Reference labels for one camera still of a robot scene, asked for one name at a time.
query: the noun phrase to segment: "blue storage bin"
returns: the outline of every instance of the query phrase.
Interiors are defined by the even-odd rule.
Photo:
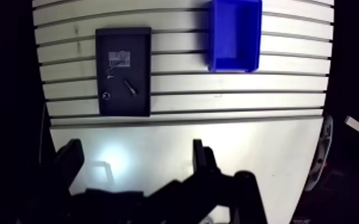
[[[213,0],[209,16],[209,70],[258,69],[262,1]]]

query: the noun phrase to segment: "label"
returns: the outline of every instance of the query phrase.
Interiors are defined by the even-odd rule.
[[[129,51],[113,51],[109,52],[109,66],[114,67],[130,67],[131,53]]]

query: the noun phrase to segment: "white slatwall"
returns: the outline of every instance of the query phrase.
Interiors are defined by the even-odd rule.
[[[152,35],[152,52],[208,50],[207,33],[159,33]],[[262,35],[261,52],[330,57],[332,44],[281,36]],[[38,48],[40,63],[95,56],[95,40],[62,43]]]
[[[37,26],[59,20],[102,13],[149,9],[206,8],[209,1],[210,0],[81,0],[35,10],[33,12],[33,20],[35,26]],[[302,1],[295,1],[290,4],[289,1],[290,0],[264,0],[263,12],[294,15],[327,22],[333,22],[334,20],[334,10],[330,7],[322,7]]]
[[[34,7],[45,5],[34,10],[35,25],[41,25],[35,36],[52,122],[128,120],[80,117],[99,114],[95,30],[138,26],[153,29],[151,112],[163,113],[154,116],[208,120],[259,113],[263,117],[321,115],[322,92],[328,83],[324,75],[330,70],[327,57],[332,53],[332,8],[294,0],[263,1],[259,74],[209,74],[203,53],[208,50],[207,2],[34,1]]]
[[[220,91],[323,91],[328,77],[267,74],[176,74],[152,76],[152,94]],[[95,80],[51,83],[43,86],[47,99],[92,97],[97,95]]]

